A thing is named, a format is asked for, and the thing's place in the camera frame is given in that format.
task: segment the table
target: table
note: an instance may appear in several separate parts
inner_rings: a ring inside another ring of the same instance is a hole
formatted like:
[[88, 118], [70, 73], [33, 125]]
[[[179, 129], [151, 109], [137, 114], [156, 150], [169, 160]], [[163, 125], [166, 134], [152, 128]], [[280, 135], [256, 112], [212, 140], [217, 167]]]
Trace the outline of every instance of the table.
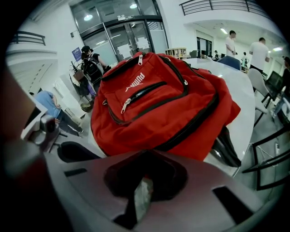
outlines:
[[[227, 126], [230, 131], [232, 144], [237, 156], [243, 159], [250, 143], [255, 121], [255, 96], [249, 77], [230, 66], [212, 60], [191, 58], [185, 59], [193, 68], [204, 68], [212, 74], [225, 80], [232, 99], [241, 108], [241, 112], [235, 120]], [[228, 175], [234, 175], [237, 168], [229, 167], [220, 163], [211, 154], [208, 154], [204, 162], [217, 166]]]

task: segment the railing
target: railing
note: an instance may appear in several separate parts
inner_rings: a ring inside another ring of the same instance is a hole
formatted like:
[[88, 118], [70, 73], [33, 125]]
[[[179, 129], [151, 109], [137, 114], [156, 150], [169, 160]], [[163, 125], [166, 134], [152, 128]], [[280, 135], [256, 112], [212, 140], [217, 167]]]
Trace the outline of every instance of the railing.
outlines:
[[35, 43], [35, 44], [43, 44], [45, 46], [44, 38], [45, 36], [40, 35], [40, 34], [35, 34], [31, 32], [26, 32], [26, 31], [17, 31], [11, 43], [19, 44], [19, 42], [28, 42], [28, 43]]
[[243, 10], [269, 18], [268, 14], [253, 0], [190, 0], [180, 6], [184, 15], [206, 10]]

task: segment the black backpack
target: black backpack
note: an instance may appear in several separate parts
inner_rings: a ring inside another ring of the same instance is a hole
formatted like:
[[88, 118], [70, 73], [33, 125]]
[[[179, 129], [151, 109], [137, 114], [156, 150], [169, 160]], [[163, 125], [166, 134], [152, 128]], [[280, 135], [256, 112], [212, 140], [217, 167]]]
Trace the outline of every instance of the black backpack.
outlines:
[[93, 84], [100, 81], [104, 74], [102, 65], [92, 56], [92, 54], [83, 60], [83, 74]]

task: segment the doorway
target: doorway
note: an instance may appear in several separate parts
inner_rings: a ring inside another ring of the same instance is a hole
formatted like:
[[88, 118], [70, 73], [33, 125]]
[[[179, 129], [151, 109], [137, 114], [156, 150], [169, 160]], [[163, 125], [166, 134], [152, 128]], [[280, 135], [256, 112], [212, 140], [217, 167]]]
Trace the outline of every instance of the doorway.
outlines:
[[152, 52], [149, 33], [143, 21], [107, 28], [118, 61], [128, 60], [137, 52]]

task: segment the black cap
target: black cap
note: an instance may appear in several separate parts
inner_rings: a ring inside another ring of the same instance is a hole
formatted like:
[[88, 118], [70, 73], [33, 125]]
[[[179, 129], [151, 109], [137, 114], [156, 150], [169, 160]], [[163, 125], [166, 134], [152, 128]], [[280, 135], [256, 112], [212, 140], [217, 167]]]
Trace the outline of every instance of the black cap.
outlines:
[[288, 56], [286, 56], [284, 60], [290, 65], [290, 58]]
[[88, 52], [89, 50], [90, 50], [91, 52], [93, 51], [93, 50], [90, 48], [90, 46], [83, 46], [83, 48], [82, 48], [82, 53], [83, 53], [83, 52]]

